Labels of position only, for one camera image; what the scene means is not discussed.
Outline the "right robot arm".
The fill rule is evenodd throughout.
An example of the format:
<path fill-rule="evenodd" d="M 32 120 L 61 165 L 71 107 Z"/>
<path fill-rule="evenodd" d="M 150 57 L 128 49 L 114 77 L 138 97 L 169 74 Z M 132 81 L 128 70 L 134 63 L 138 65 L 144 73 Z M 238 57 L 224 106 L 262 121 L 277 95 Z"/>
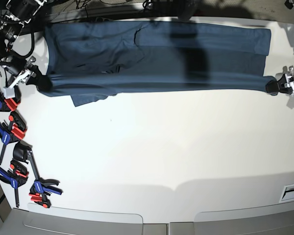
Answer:
<path fill-rule="evenodd" d="M 34 85 L 40 91 L 52 88 L 50 79 L 43 75 L 32 55 L 35 49 L 34 32 L 30 32 L 31 48 L 26 55 L 20 55 L 13 50 L 13 44 L 23 28 L 30 24 L 39 10 L 47 4 L 47 0 L 9 0 L 6 3 L 7 12 L 0 15 L 0 66 L 11 77 L 3 87 L 4 96 L 15 97 L 15 87 L 20 83 Z"/>

